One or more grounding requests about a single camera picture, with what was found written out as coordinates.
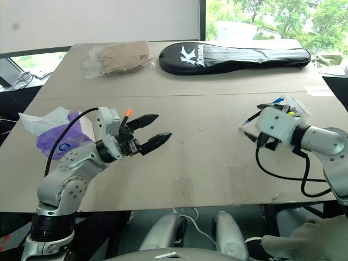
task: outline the gray glove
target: gray glove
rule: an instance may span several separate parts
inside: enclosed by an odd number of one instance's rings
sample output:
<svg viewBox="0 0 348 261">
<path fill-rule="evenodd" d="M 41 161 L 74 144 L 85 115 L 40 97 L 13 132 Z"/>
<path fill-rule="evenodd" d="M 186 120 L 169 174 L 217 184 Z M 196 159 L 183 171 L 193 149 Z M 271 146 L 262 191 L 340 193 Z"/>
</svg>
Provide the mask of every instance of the gray glove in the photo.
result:
<svg viewBox="0 0 348 261">
<path fill-rule="evenodd" d="M 348 261 L 348 219 L 346 216 L 323 220 L 308 217 L 289 238 L 266 235 L 262 246 L 274 257 L 293 261 Z"/>
</svg>

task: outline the tissue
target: tissue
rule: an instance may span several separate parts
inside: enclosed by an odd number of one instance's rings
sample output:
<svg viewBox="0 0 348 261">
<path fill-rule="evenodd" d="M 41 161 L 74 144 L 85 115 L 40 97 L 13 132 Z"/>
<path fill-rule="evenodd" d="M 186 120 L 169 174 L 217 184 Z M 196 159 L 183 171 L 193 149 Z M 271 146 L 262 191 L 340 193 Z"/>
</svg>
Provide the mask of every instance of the tissue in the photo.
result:
<svg viewBox="0 0 348 261">
<path fill-rule="evenodd" d="M 55 141 L 65 130 L 69 122 L 79 114 L 79 111 L 71 113 L 63 107 L 58 107 L 43 117 L 19 113 L 24 128 L 36 136 L 36 147 L 46 156 L 49 155 Z M 94 141 L 92 123 L 84 116 L 75 122 L 60 143 L 58 143 L 52 159 L 59 159 L 67 151 Z"/>
</svg>

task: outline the plastic packet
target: plastic packet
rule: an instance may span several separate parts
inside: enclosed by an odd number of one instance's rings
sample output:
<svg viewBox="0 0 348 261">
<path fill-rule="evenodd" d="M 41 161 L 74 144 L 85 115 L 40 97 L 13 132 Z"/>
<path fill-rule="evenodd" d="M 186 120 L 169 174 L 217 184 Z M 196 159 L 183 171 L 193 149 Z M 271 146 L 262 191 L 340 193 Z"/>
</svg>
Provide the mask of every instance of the plastic packet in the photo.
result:
<svg viewBox="0 0 348 261">
<path fill-rule="evenodd" d="M 95 46 L 89 51 L 89 59 L 83 64 L 87 69 L 85 78 L 132 73 L 155 66 L 147 41 Z"/>
</svg>

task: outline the robotic arm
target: robotic arm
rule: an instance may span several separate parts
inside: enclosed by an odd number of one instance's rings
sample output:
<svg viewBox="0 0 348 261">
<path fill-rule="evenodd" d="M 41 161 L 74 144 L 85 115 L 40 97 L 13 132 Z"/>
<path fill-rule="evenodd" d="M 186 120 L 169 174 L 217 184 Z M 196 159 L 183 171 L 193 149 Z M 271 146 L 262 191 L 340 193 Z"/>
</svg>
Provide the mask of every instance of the robotic arm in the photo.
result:
<svg viewBox="0 0 348 261">
<path fill-rule="evenodd" d="M 52 254 L 61 255 L 59 260 L 70 260 L 66 254 L 74 236 L 76 213 L 91 180 L 111 162 L 137 153 L 146 155 L 171 136 L 172 133 L 158 134 L 139 144 L 133 136 L 134 131 L 151 124 L 158 115 L 147 114 L 126 123 L 130 114 L 128 111 L 120 124 L 116 110 L 99 107 L 97 121 L 102 139 L 67 152 L 39 183 L 39 203 L 22 261 Z"/>
<path fill-rule="evenodd" d="M 266 106 L 256 127 L 288 148 L 312 152 L 324 167 L 324 176 L 348 217 L 348 133 L 338 128 L 318 128 L 289 113 L 287 108 Z"/>
</svg>

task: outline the shoe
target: shoe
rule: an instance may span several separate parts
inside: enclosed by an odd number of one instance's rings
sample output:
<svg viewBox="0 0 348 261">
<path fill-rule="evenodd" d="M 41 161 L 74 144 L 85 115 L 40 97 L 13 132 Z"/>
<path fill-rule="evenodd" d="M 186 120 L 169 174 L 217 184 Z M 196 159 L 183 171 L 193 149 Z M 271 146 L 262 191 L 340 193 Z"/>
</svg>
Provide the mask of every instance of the shoe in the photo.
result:
<svg viewBox="0 0 348 261">
<path fill-rule="evenodd" d="M 277 258 L 269 255 L 261 245 L 262 238 L 249 238 L 245 241 L 249 251 L 250 261 L 283 261 L 286 258 Z"/>
</svg>

